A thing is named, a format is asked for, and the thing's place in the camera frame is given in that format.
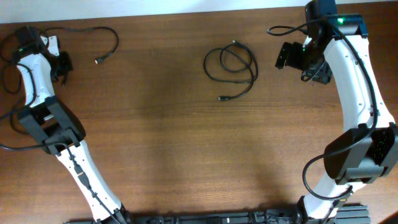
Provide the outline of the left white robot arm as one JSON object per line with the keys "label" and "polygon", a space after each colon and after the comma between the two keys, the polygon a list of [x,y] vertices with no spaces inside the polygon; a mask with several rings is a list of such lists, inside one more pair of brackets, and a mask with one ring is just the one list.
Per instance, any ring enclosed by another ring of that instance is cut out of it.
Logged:
{"label": "left white robot arm", "polygon": [[69,171],[92,212],[92,223],[130,223],[120,199],[113,194],[93,162],[80,120],[55,95],[53,83],[65,82],[73,65],[60,51],[57,36],[35,27],[15,31],[19,48],[12,64],[22,75],[25,105],[18,112],[20,124],[47,154]]}

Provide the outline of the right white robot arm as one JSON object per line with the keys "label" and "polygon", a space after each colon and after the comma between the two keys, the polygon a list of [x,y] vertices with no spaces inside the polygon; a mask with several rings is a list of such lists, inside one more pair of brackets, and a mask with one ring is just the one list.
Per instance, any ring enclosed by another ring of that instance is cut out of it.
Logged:
{"label": "right white robot arm", "polygon": [[305,7],[303,43],[284,43],[276,67],[302,72],[304,82],[336,83],[343,134],[319,160],[325,174],[292,209],[266,212],[267,223],[369,223],[364,205],[349,205],[355,191],[397,164],[397,125],[377,86],[369,58],[368,30],[360,14],[339,14],[334,1]]}

